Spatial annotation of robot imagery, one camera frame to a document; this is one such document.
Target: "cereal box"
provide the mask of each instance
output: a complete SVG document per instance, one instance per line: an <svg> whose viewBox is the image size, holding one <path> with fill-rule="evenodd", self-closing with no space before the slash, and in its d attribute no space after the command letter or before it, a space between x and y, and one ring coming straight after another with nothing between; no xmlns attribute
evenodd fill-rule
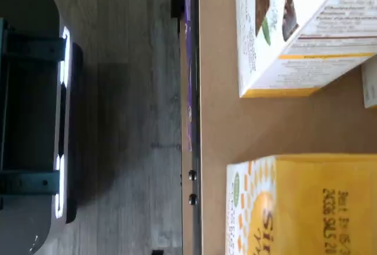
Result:
<svg viewBox="0 0 377 255"><path fill-rule="evenodd" d="M228 165L225 254L377 254L376 192L377 155Z"/></svg>
<svg viewBox="0 0 377 255"><path fill-rule="evenodd" d="M365 108L377 107L377 56L362 64Z"/></svg>
<svg viewBox="0 0 377 255"><path fill-rule="evenodd" d="M377 0L236 0L241 97L305 96L377 52Z"/></svg>

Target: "gray floor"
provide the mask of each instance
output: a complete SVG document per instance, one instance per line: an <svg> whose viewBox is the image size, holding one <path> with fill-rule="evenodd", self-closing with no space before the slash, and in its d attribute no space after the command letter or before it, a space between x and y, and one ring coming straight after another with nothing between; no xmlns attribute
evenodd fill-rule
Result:
<svg viewBox="0 0 377 255"><path fill-rule="evenodd" d="M38 254L181 254L180 60L170 0L55 0L84 50L77 220Z"/></svg>

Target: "led light strip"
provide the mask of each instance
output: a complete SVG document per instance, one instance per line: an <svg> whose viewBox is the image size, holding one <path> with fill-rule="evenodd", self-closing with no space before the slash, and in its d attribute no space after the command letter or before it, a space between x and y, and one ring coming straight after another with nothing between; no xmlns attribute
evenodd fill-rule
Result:
<svg viewBox="0 0 377 255"><path fill-rule="evenodd" d="M60 84L65 84L68 86L68 74L70 71L70 51L71 51L71 36L70 31L67 27L64 27L62 37L66 40L65 41L65 54L64 54L64 61L59 63L60 68Z"/></svg>
<svg viewBox="0 0 377 255"><path fill-rule="evenodd" d="M59 193L55 196L55 216L61 218L64 208L64 155L57 157L56 170L59 171Z"/></svg>

